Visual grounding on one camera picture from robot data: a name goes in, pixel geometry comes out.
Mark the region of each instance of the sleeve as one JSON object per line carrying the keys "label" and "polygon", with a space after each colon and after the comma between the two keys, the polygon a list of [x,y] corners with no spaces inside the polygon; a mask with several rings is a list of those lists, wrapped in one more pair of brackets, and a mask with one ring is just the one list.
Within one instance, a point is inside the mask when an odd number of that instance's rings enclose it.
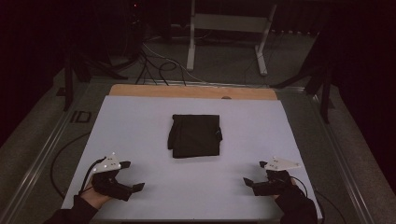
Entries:
{"label": "sleeve", "polygon": [[59,209],[44,224],[84,224],[90,223],[98,210],[92,207],[79,196],[74,196],[74,205],[71,209]]}
{"label": "sleeve", "polygon": [[276,198],[276,203],[285,214],[281,224],[311,224],[318,223],[317,209],[314,202],[306,198],[303,192],[293,186]]}

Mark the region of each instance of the cord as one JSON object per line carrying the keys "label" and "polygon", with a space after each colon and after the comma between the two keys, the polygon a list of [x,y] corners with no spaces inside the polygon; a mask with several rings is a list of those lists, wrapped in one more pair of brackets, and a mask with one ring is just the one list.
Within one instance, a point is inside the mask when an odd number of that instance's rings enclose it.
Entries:
{"label": "cord", "polygon": [[90,166],[90,168],[89,168],[88,171],[87,171],[87,174],[85,174],[84,181],[82,182],[81,190],[78,192],[78,195],[81,195],[81,194],[84,192],[84,188],[85,188],[85,185],[86,185],[86,183],[87,183],[88,176],[90,176],[90,173],[91,173],[91,170],[93,169],[93,167],[94,167],[96,164],[101,163],[101,162],[104,161],[105,159],[106,159],[106,157],[104,157],[104,158],[101,159],[101,160],[97,160],[97,161],[95,161],[95,162]]}
{"label": "cord", "polygon": [[155,85],[157,86],[158,83],[155,81],[155,79],[154,79],[154,77],[152,76],[152,74],[150,73],[148,67],[146,67],[146,70],[147,70],[147,72],[145,73],[145,75],[144,75],[144,77],[143,77],[143,84],[145,84],[145,82],[146,82],[146,74],[148,74],[149,77],[151,77],[151,80],[152,80],[152,81],[155,83]]}
{"label": "cord", "polygon": [[250,66],[251,66],[255,61],[257,61],[257,60],[260,59],[260,57],[263,57],[263,55],[262,55],[262,56],[259,56],[259,57],[256,57],[255,59],[251,60],[250,64],[248,65],[248,67],[245,69],[245,71],[244,71],[244,73],[243,73],[243,75],[244,75],[244,85],[245,85],[246,87],[249,87],[249,88],[260,88],[260,87],[265,86],[265,81],[264,81],[261,85],[259,85],[259,86],[257,86],[257,87],[249,86],[249,85],[247,84],[247,71],[248,71],[248,69],[250,68]]}
{"label": "cord", "polygon": [[[168,82],[166,81],[166,79],[163,77],[163,73],[162,71],[173,71],[175,70],[175,68],[177,67],[174,63],[163,63],[162,65],[160,65],[160,67],[158,67],[157,65],[155,65],[152,61],[149,60],[148,56],[146,55],[146,53],[144,51],[141,52],[141,55],[145,58],[145,67],[143,68],[142,71],[144,71],[144,69],[146,68],[146,70],[148,71],[148,74],[150,75],[150,77],[152,78],[152,80],[155,82],[154,78],[152,77],[149,68],[147,67],[147,63],[150,63],[153,67],[158,69],[158,73],[160,75],[160,78],[163,80],[163,82],[165,82],[165,84],[167,86],[169,86]],[[168,65],[168,64],[172,64],[174,67],[170,68],[170,69],[163,69],[164,66]]]}
{"label": "cord", "polygon": [[145,69],[147,68],[148,65],[148,61],[147,59],[144,61],[143,63],[143,69],[142,71],[140,71],[139,77],[136,79],[136,82],[134,83],[135,85],[137,84],[137,82],[140,80],[140,78],[143,76],[143,73],[145,72]]}
{"label": "cord", "polygon": [[282,34],[280,35],[279,42],[278,42],[278,44],[276,45],[275,48],[273,48],[273,45],[275,44],[276,39],[275,39],[274,42],[271,44],[271,47],[270,47],[270,49],[269,49],[269,50],[271,50],[271,54],[270,54],[270,56],[268,57],[267,64],[269,64],[269,63],[271,62],[271,58],[272,58],[272,56],[273,56],[273,54],[274,54],[274,51],[275,51],[277,48],[279,48],[280,44],[282,43],[282,39],[283,39],[283,36],[284,36],[284,35],[285,35],[285,33],[282,33]]}
{"label": "cord", "polygon": [[89,187],[89,188],[87,188],[87,189],[84,189],[84,190],[80,193],[80,195],[83,194],[85,191],[87,191],[87,190],[89,190],[89,189],[93,189],[93,187]]}
{"label": "cord", "polygon": [[295,180],[297,180],[298,182],[300,182],[303,185],[303,187],[305,189],[305,197],[307,198],[308,197],[308,191],[306,190],[305,184],[300,179],[298,179],[297,177],[294,177],[294,176],[290,176],[290,177],[295,179]]}
{"label": "cord", "polygon": [[146,49],[148,49],[151,53],[155,54],[156,56],[158,56],[158,57],[160,57],[160,58],[162,58],[162,59],[165,59],[166,61],[169,61],[169,62],[172,62],[172,63],[177,64],[180,68],[182,68],[182,69],[187,73],[187,75],[188,75],[189,77],[193,78],[194,80],[200,81],[200,82],[205,83],[205,84],[213,85],[213,86],[218,86],[218,84],[216,84],[216,83],[207,82],[207,81],[201,80],[201,79],[198,78],[198,77],[193,76],[192,74],[189,73],[189,71],[188,71],[183,65],[181,65],[180,63],[178,63],[178,62],[175,61],[175,60],[166,58],[166,57],[162,56],[161,54],[158,54],[158,53],[154,52],[154,51],[153,51],[152,49],[150,49],[145,43],[143,43],[143,46],[145,46]]}
{"label": "cord", "polygon": [[[180,63],[179,63],[178,61],[173,60],[173,59],[170,59],[170,58],[165,58],[165,57],[163,57],[162,55],[159,55],[159,54],[157,54],[157,53],[155,53],[155,54],[158,55],[158,56],[147,55],[146,52],[144,52],[144,51],[142,51],[142,54],[143,54],[143,57],[145,57],[145,59],[148,60],[148,62],[149,62],[152,66],[154,66],[155,68],[157,68],[157,69],[159,70],[160,77],[163,79],[163,81],[166,83],[166,85],[168,85],[168,83],[167,83],[166,80],[163,78],[163,76],[162,76],[162,71],[173,71],[173,70],[175,70],[175,69],[177,68],[177,66],[179,66],[179,68],[180,68],[180,74],[181,74],[181,79],[183,80],[184,86],[187,86],[186,80],[185,80],[185,78],[184,78],[184,73],[183,73],[182,66],[180,65]],[[152,62],[148,59],[148,57],[150,57],[150,58],[165,59],[165,60],[169,61],[169,63],[163,63],[160,67],[157,67],[154,63],[152,63]],[[167,64],[172,64],[174,67],[169,68],[169,69],[163,69],[163,67],[166,66]]]}
{"label": "cord", "polygon": [[330,199],[328,199],[326,196],[324,196],[322,193],[320,193],[317,189],[314,189],[315,193],[317,193],[318,195],[320,195],[323,199],[325,199],[327,202],[329,202],[332,207],[335,208],[335,210],[337,210],[337,212],[340,214],[341,219],[343,219],[344,223],[347,224],[346,219],[344,218],[343,214],[341,213],[341,211],[337,208],[337,206],[335,206],[334,203],[332,203],[332,201],[330,201]]}
{"label": "cord", "polygon": [[59,188],[56,186],[55,184],[55,180],[53,178],[53,168],[55,166],[55,162],[58,159],[59,155],[61,155],[61,153],[67,148],[69,147],[71,144],[73,144],[74,142],[76,142],[77,140],[89,135],[91,132],[88,133],[84,133],[82,135],[80,135],[79,137],[73,139],[72,141],[68,142],[66,145],[64,145],[61,149],[59,149],[59,151],[56,153],[55,157],[52,160],[52,163],[50,165],[50,169],[49,169],[49,178],[50,178],[50,183],[52,184],[52,186],[55,188],[56,192],[64,199],[64,194],[59,190]]}

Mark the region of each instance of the table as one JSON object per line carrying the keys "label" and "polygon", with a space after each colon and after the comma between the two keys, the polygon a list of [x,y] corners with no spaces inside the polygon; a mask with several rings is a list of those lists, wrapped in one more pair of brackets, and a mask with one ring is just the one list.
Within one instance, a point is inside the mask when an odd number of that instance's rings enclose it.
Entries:
{"label": "table", "polygon": [[[166,140],[175,113],[219,114],[224,137],[220,155],[173,159]],[[127,203],[105,204],[95,217],[102,220],[278,219],[282,212],[273,199],[255,197],[243,177],[266,181],[259,161],[273,156],[304,164],[272,90],[115,85],[104,100],[63,208],[72,206],[88,167],[113,151],[121,161],[132,162],[120,171],[119,182],[146,186]],[[290,174],[314,197],[304,167]]]}

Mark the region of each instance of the hand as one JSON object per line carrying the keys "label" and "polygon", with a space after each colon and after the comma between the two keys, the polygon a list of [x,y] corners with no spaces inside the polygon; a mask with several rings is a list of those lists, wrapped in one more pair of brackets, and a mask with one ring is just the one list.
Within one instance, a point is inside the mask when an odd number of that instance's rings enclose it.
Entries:
{"label": "hand", "polygon": [[103,204],[112,199],[109,196],[100,194],[95,191],[95,189],[92,187],[92,177],[90,183],[88,183],[87,187],[85,187],[80,197],[96,209],[100,209]]}

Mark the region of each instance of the folded black cloth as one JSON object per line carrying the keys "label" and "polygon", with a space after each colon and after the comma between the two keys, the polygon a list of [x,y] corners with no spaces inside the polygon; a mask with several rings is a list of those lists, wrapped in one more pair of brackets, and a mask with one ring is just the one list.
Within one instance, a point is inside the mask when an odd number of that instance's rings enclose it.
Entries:
{"label": "folded black cloth", "polygon": [[174,158],[218,156],[222,140],[219,115],[174,115],[168,149]]}

